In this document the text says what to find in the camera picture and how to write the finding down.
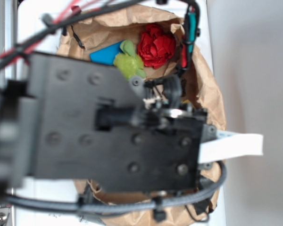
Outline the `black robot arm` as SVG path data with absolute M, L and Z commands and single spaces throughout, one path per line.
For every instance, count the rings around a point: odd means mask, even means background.
M 118 69 L 34 53 L 27 78 L 0 90 L 0 196 L 22 179 L 92 179 L 107 193 L 194 188 L 200 144 L 216 138 L 205 109 L 180 103 L 176 76 L 158 80 L 169 104 Z

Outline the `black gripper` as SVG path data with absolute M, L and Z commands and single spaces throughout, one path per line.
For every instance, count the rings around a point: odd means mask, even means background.
M 39 179 L 92 179 L 107 193 L 194 188 L 200 144 L 216 138 L 205 109 L 145 107 L 112 66 L 30 56 L 37 101 L 34 162 Z

